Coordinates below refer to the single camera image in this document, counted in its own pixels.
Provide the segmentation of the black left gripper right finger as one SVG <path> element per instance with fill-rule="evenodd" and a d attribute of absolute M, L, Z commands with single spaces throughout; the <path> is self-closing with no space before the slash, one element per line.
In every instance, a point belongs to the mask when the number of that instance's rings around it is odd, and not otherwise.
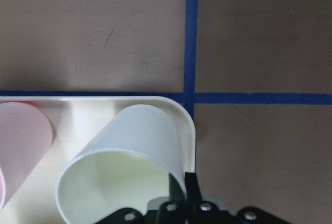
<path fill-rule="evenodd" d="M 202 194 L 195 172 L 185 173 L 185 186 L 187 203 L 189 205 L 195 205 L 196 203 L 202 202 Z"/>

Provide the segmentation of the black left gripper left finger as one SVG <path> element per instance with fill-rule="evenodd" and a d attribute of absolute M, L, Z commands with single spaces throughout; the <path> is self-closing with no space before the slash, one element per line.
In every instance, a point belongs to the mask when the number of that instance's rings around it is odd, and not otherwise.
<path fill-rule="evenodd" d="M 169 199 L 170 202 L 180 205 L 187 203 L 186 193 L 171 173 L 169 173 Z"/>

